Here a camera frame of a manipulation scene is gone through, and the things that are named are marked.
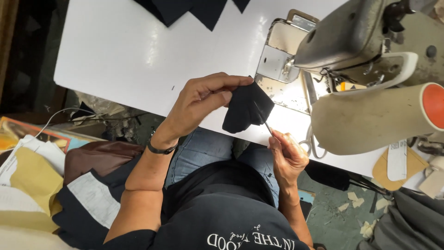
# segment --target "white table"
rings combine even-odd
[[[285,19],[293,8],[322,19],[344,2],[251,0],[241,14],[228,0],[211,32],[189,12],[166,28],[133,0],[71,0],[54,80],[66,88],[166,116],[188,79],[220,71],[255,75],[274,19]],[[212,112],[200,126],[228,134],[222,130],[226,111]],[[268,123],[302,141],[310,118],[276,105]],[[270,133],[265,126],[253,125],[234,136],[267,145]],[[371,177],[383,151],[329,153],[320,161]],[[421,178],[419,173],[405,186],[414,189]]]

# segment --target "black t-shirt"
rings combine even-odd
[[[209,164],[164,191],[167,222],[158,232],[137,230],[104,249],[308,250],[274,207],[261,175],[237,161]]]

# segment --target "hand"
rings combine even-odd
[[[297,178],[309,162],[307,152],[290,133],[283,134],[272,129],[268,139],[273,153],[273,170],[279,188],[282,190],[297,187]]]
[[[162,133],[162,141],[174,145],[177,139],[196,129],[212,111],[227,106],[233,96],[231,91],[252,83],[251,77],[229,76],[223,72],[189,80],[157,129],[156,137]]]

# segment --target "black watch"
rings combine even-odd
[[[147,145],[148,149],[149,149],[152,153],[158,153],[158,154],[170,154],[171,152],[174,151],[174,149],[177,148],[177,145],[178,145],[179,143],[177,143],[177,144],[176,144],[175,146],[173,146],[173,147],[170,147],[169,149],[156,149],[156,148],[154,148],[154,147],[151,145],[151,138],[153,137],[153,135],[154,135],[155,132],[156,132],[156,131],[153,131],[153,133],[151,134],[150,138],[148,139],[148,145]]]

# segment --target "brown leather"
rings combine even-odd
[[[123,141],[95,141],[71,149],[65,157],[63,184],[68,185],[91,169],[97,171],[100,176],[105,176],[143,150],[143,146]]]

